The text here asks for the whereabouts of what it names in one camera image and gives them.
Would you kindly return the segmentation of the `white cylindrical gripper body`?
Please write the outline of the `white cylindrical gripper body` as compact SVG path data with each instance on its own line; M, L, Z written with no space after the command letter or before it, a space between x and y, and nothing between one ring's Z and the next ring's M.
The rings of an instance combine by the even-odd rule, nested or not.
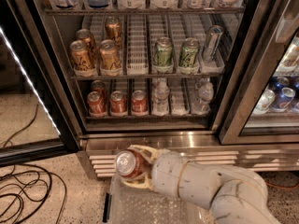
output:
M178 186L189 160L175 151L163 149L151 169L153 190L178 198Z

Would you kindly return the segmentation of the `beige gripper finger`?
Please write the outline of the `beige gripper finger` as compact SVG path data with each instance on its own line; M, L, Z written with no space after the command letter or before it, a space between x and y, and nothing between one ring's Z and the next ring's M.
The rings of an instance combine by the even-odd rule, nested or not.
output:
M153 185L151 179L146 175L143 176L141 179L123 179L121 181L124 185L134 188L134 189L149 189L153 190Z
M142 145L130 145L128 149L139 153L149 164L153 164L162 154L160 149Z

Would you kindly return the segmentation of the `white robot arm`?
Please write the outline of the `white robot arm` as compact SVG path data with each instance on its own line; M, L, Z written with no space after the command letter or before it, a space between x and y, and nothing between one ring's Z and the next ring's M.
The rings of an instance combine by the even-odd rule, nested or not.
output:
M115 167L123 184L195 204L217 224L280 224L267 207L265 182L251 170L200 164L176 151L140 145L121 151Z

